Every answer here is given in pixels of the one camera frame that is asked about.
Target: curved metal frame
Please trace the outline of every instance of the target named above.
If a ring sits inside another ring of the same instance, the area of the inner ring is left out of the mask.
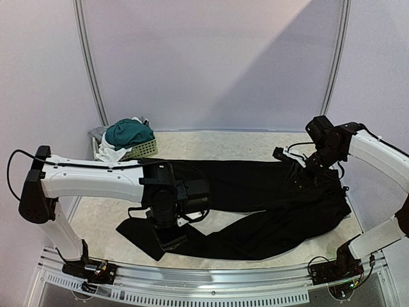
[[[335,82],[337,79],[339,65],[341,63],[341,56],[344,49],[345,37],[346,37],[346,28],[348,26],[348,17],[350,16],[351,1],[343,1],[343,9],[341,11],[341,17],[339,19],[338,26],[338,35],[334,50],[334,56],[332,57],[330,78],[327,84],[327,90],[325,91],[324,102],[321,107],[320,115],[326,115],[328,113],[332,93],[334,91]]]
[[[375,254],[374,275],[382,280],[386,306],[399,306],[396,290],[382,253]],[[313,286],[306,264],[266,269],[186,270],[116,263],[114,285],[100,285],[95,297],[147,307],[262,307],[308,303]],[[27,305],[38,306],[47,283],[84,295],[82,280],[61,273],[63,261],[45,248],[38,262]],[[363,261],[369,270],[369,259]]]
[[[104,103],[102,102],[101,93],[96,81],[96,74],[94,65],[92,62],[91,51],[89,49],[88,35],[85,27],[84,10],[81,0],[73,0],[75,18],[77,20],[78,35],[82,49],[82,55],[84,56],[84,64],[86,67],[89,85],[91,86],[91,92],[94,97],[96,111],[100,118],[101,124],[106,126],[109,124],[107,113],[105,112]]]

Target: lavender wall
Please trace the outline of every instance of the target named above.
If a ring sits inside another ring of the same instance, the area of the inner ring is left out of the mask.
[[[85,1],[110,122],[303,130],[324,101],[342,3]]]
[[[5,180],[8,156],[50,145],[55,154],[85,158],[86,132],[99,122],[71,1],[0,1],[0,42],[0,306],[18,307],[47,238],[17,212]],[[30,165],[22,156],[12,164],[17,194]]]
[[[363,122],[409,152],[409,2],[352,1],[348,32],[328,117]],[[345,182],[365,230],[392,216],[406,194],[375,169],[350,161]],[[384,250],[402,306],[409,306],[409,240]]]

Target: laundry basket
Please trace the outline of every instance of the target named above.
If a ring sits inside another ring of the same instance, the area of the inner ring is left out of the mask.
[[[94,159],[98,160],[96,154],[98,153],[99,143],[93,137],[92,138],[92,149],[94,153]],[[135,160],[140,158],[149,157],[151,155],[155,155],[158,153],[158,148],[156,146],[156,139],[152,141],[148,141],[139,145],[132,147],[130,152],[127,152],[120,161],[128,161],[128,160]]]

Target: beige surface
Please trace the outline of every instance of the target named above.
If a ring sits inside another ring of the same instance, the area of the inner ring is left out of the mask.
[[[307,134],[271,132],[162,132],[156,133],[156,137],[159,154],[155,157],[165,159],[274,161],[272,152],[276,146],[310,141]],[[307,155],[314,151],[312,146],[300,146],[299,149]],[[208,260],[167,253],[156,262],[115,230],[128,218],[127,208],[134,206],[134,203],[124,200],[82,199],[71,224],[77,235],[88,243],[90,256],[128,264],[186,269],[278,267],[306,263],[318,255],[333,258],[342,243],[360,233],[357,219],[351,214],[335,230],[305,241],[288,253],[263,261]],[[133,215],[144,217],[143,212]],[[195,227],[204,234],[209,234],[241,217],[243,214],[213,210]]]

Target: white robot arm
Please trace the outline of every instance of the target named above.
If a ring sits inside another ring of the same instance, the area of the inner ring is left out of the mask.
[[[313,184],[318,173],[338,161],[347,161],[350,155],[362,160],[386,174],[404,192],[409,193],[409,155],[375,136],[365,125],[346,123],[333,126],[327,117],[317,116],[307,124],[317,151],[300,162],[299,155],[291,156],[288,148],[276,148],[274,157],[280,160],[293,159],[295,167],[289,176],[287,187],[303,188]],[[311,266],[316,283],[339,279],[360,266],[360,259],[409,235],[409,197],[394,216],[343,244],[337,250],[333,263]]]
[[[181,226],[206,217],[208,189],[205,178],[176,180],[169,161],[71,160],[51,155],[49,146],[41,146],[24,182],[19,212],[50,237],[65,262],[63,272],[90,283],[113,283],[116,266],[89,259],[88,246],[66,220],[59,197],[110,197],[141,203],[140,209],[149,209],[150,231],[158,241],[152,244],[159,243],[166,251],[187,239]]]

